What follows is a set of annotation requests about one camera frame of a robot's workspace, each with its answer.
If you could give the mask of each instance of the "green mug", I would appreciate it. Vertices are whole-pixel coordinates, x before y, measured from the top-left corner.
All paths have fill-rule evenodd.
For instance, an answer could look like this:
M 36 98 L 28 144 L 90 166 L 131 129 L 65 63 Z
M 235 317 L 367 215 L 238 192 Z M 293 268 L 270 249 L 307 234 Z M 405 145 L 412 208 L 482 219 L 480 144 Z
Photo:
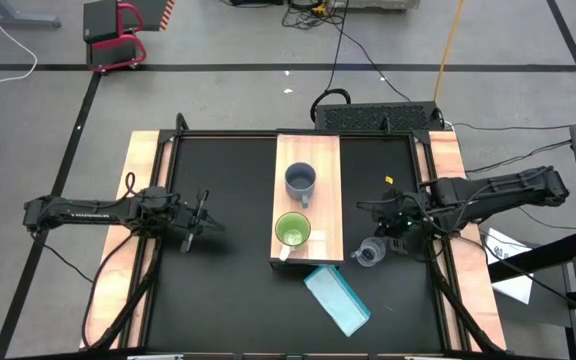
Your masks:
M 290 252 L 302 245 L 310 237 L 310 221 L 300 213 L 289 212 L 281 215 L 275 224 L 275 235 L 283 244 L 279 260 L 286 261 Z

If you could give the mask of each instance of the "wooden board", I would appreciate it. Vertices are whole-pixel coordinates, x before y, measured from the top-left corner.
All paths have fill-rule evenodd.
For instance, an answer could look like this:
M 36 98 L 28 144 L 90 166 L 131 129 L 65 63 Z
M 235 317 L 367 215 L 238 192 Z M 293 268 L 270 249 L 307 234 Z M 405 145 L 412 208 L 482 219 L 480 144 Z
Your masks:
M 158 131 L 133 132 L 126 155 L 124 174 L 128 171 L 133 171 L 137 175 L 138 180 L 150 179 L 158 134 Z M 444 177 L 464 176 L 464 167 L 455 133 L 431 132 L 430 139 L 433 159 L 438 175 Z M 423 154 L 423 147 L 418 146 L 417 151 L 422 177 L 427 178 L 428 168 Z M 170 146 L 164 151 L 159 180 L 160 184 L 163 184 L 163 180 L 165 179 L 169 157 Z M 118 194 L 123 194 L 123 185 L 120 186 Z M 114 232 L 120 230 L 120 227 L 111 227 L 109 230 L 104 247 L 104 256 L 123 239 L 120 233 Z M 464 231 L 462 231 L 462 236 L 471 240 L 479 240 L 477 227 L 474 225 L 467 226 Z M 106 268 L 100 277 L 103 278 L 104 281 L 100 281 L 97 284 L 93 308 L 91 309 L 86 324 L 88 339 L 91 342 L 95 341 L 103 333 L 125 304 L 135 261 L 136 245 L 136 241 L 134 241 L 134 243 L 131 241 L 131 243 L 127 244 L 126 248 L 120 252 L 123 256 L 109 261 L 108 265 L 112 266 Z M 451 247 L 464 305 L 479 326 L 488 334 L 490 339 L 497 344 L 497 346 L 505 348 L 504 335 L 497 313 L 492 285 L 488 276 L 488 266 L 485 255 L 478 246 L 465 241 L 453 240 Z M 444 264 L 441 262 L 441 258 L 440 266 L 443 269 Z M 457 322 L 454 311 L 447 301 L 444 302 L 444 308 L 446 311 L 450 345 L 452 349 L 457 350 L 459 349 L 459 334 L 457 332 Z M 141 326 L 139 319 L 141 319 L 142 313 L 143 307 L 140 306 L 133 315 L 133 330 L 129 338 L 129 346 L 137 346 L 136 340 Z M 477 345 L 472 339 L 470 343 L 472 348 L 476 350 Z
M 461 152 L 459 151 L 459 143 L 457 142 L 457 134 L 448 131 L 431 132 L 430 147 L 437 177 L 466 176 Z M 497 303 L 495 302 L 495 295 L 490 283 L 490 276 L 488 275 L 486 255 L 481 247 L 470 243 L 470 241 L 481 242 L 479 228 L 477 225 L 469 224 L 461 231 L 461 237 L 468 240 L 453 239 L 450 243 L 461 300 L 490 340 L 500 348 L 505 349 L 506 341 L 501 328 L 499 313 L 497 312 Z M 446 304 L 448 304 L 447 301 L 444 302 L 444 307 L 452 312 L 450 305 L 446 306 Z M 448 311 L 446 315 L 447 318 L 451 317 Z M 455 321 L 453 319 L 453 324 L 449 324 L 449 327 L 456 328 L 454 326 Z M 454 343 L 458 343 L 458 341 L 455 341 L 452 331 L 450 337 L 451 345 L 453 345 L 454 349 L 458 349 L 458 347 L 454 347 Z M 479 350 L 472 337 L 470 337 L 470 346 L 474 351 Z
M 135 174 L 135 189 L 142 189 L 150 185 L 158 137 L 159 131 L 135 131 L 132 133 L 119 189 L 117 190 L 117 198 L 126 192 L 124 178 L 129 172 Z M 158 180 L 160 185 L 165 184 L 168 169 L 167 164 L 170 159 L 170 148 L 172 147 L 168 146 L 168 151 L 164 152 L 162 159 L 162 164 L 165 164 L 165 166 L 163 166 L 160 172 Z M 106 255 L 117 247 L 129 233 L 128 229 L 123 226 L 110 226 L 108 228 L 108 235 L 106 236 L 101 261 L 103 261 Z M 88 319 L 86 319 L 86 338 L 90 344 L 97 341 L 103 335 L 104 331 L 106 331 L 126 303 L 138 242 L 139 239 L 137 237 L 130 239 L 121 250 L 108 260 L 108 263 L 106 263 L 106 266 L 99 275 L 95 296 L 88 314 Z M 154 243 L 152 239 L 150 239 L 147 244 L 147 250 L 149 251 L 146 251 L 146 257 L 144 258 L 142 267 L 142 276 L 150 264 L 153 245 Z M 133 313 L 132 329 L 136 331 L 131 331 L 128 342 L 129 346 L 137 346 L 142 315 L 143 299 Z M 117 347 L 117 341 L 113 343 L 112 347 Z
M 317 173 L 315 191 L 307 209 L 286 193 L 284 175 L 296 162 L 310 164 Z M 310 221 L 311 236 L 290 253 L 291 260 L 338 263 L 344 260 L 341 216 L 341 158 L 338 136 L 279 135 L 275 163 L 270 258 L 279 259 L 282 248 L 274 228 L 279 217 L 298 212 Z

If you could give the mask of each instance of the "concrete floor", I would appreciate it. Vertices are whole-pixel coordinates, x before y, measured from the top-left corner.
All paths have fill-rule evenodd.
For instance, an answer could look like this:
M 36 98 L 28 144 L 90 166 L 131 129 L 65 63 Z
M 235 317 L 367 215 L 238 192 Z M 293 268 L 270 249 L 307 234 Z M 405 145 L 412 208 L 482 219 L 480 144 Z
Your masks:
M 24 0 L 26 12 L 60 16 L 61 29 L 9 28 L 35 51 L 41 64 L 83 64 L 81 0 Z M 348 15 L 348 34 L 377 63 L 437 64 L 457 0 L 424 0 L 406 15 Z M 557 4 L 576 42 L 576 1 Z M 140 35 L 149 64 L 331 63 L 337 31 L 281 27 L 285 8 L 238 9 L 218 0 L 179 1 L 168 31 Z M 29 57 L 0 34 L 0 64 L 28 64 Z M 366 63 L 359 48 L 342 42 L 340 63 Z M 467 2 L 451 64 L 575 65 L 546 1 Z M 19 73 L 0 72 L 0 78 Z M 432 98 L 435 72 L 386 72 L 413 100 Z M 131 131 L 171 128 L 181 111 L 193 129 L 311 127 L 308 109 L 325 88 L 328 71 L 132 72 L 104 77 L 83 129 L 63 195 L 112 198 Z M 23 202 L 50 192 L 91 75 L 38 71 L 23 81 L 0 84 L 0 330 L 32 240 L 21 226 Z M 340 71 L 334 85 L 353 101 L 401 101 L 372 71 Z M 284 93 L 285 89 L 293 90 Z M 439 98 L 446 119 L 480 126 L 548 126 L 576 122 L 576 72 L 449 72 Z M 568 138 L 551 132 L 480 132 L 457 129 L 466 168 L 475 168 Z M 571 196 L 560 208 L 528 208 L 552 224 L 576 226 L 576 169 L 562 147 L 494 172 L 550 164 Z M 514 210 L 487 225 L 545 244 L 566 234 L 537 225 Z M 98 265 L 106 229 L 65 227 L 48 244 L 85 273 Z M 89 286 L 52 254 L 39 263 L 8 356 L 69 352 L 79 344 L 79 325 Z M 563 330 L 504 319 L 508 347 L 519 354 L 568 356 Z

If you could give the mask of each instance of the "table leg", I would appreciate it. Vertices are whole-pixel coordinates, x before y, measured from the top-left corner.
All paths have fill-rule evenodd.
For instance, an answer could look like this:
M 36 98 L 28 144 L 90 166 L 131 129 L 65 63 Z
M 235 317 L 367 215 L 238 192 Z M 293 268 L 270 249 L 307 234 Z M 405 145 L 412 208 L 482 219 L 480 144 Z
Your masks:
M 8 3 L 8 0 L 0 0 L 0 24 L 50 25 L 55 28 L 61 27 L 61 22 L 57 16 L 37 14 L 22 15 Z

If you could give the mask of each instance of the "white paper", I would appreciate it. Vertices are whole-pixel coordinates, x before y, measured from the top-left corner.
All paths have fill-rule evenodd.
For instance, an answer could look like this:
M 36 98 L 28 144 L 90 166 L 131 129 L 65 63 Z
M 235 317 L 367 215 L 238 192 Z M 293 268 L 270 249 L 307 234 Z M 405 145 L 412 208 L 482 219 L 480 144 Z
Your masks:
M 502 259 L 521 254 L 522 252 L 530 251 L 529 248 L 522 246 L 520 242 L 509 238 L 508 236 L 493 228 L 491 228 L 488 233 L 491 236 L 486 236 L 486 244 L 490 249 L 495 251 L 497 256 Z M 488 253 L 488 265 L 499 261 L 490 253 L 488 249 L 486 249 L 486 252 Z M 530 302 L 530 289 L 532 287 L 532 280 L 530 280 L 527 276 L 520 276 L 514 279 L 500 281 L 492 284 L 492 287 L 493 289 L 506 294 L 513 299 L 519 300 L 526 305 L 528 305 Z

